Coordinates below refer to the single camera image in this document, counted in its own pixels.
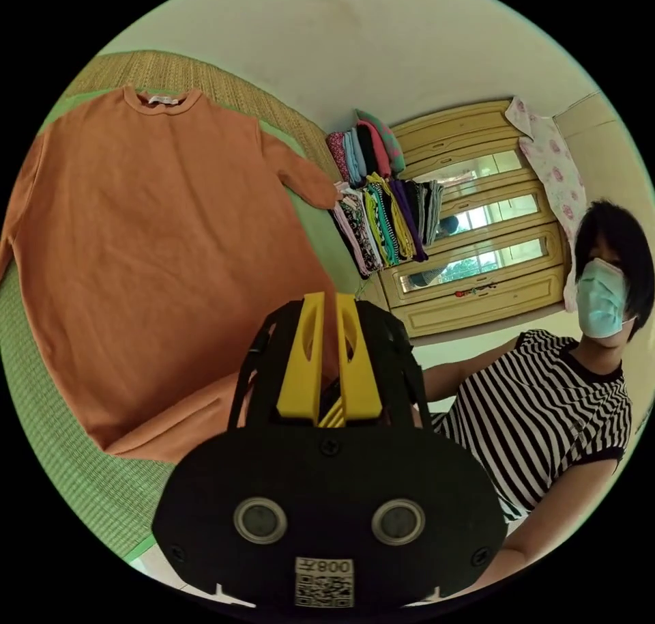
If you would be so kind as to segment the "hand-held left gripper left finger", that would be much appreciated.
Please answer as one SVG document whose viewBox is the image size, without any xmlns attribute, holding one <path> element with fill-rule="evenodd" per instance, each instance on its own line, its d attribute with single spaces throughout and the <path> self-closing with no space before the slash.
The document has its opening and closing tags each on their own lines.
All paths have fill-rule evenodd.
<svg viewBox="0 0 655 624">
<path fill-rule="evenodd" d="M 281 418 L 318 422 L 323 368 L 325 294 L 305 295 L 292 318 L 293 336 L 277 410 Z"/>
</svg>

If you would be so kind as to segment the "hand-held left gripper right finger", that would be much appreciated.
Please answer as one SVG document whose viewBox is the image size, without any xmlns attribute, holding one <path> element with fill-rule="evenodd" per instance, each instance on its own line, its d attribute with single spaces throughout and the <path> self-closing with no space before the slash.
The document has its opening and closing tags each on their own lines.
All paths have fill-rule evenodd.
<svg viewBox="0 0 655 624">
<path fill-rule="evenodd" d="M 341 410 L 345 426 L 355 427 L 379 419 L 382 402 L 358 302 L 352 295 L 337 294 L 335 304 Z"/>
</svg>

